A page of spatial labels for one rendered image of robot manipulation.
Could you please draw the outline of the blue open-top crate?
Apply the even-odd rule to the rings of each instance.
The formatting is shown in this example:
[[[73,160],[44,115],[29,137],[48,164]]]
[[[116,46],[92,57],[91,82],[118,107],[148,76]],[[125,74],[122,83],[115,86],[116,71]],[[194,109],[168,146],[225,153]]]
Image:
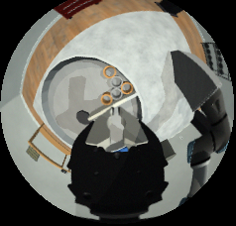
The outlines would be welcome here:
[[[121,150],[121,151],[120,151]],[[119,151],[115,151],[115,152],[128,152],[128,149],[127,147],[123,148],[123,149],[120,149]]]

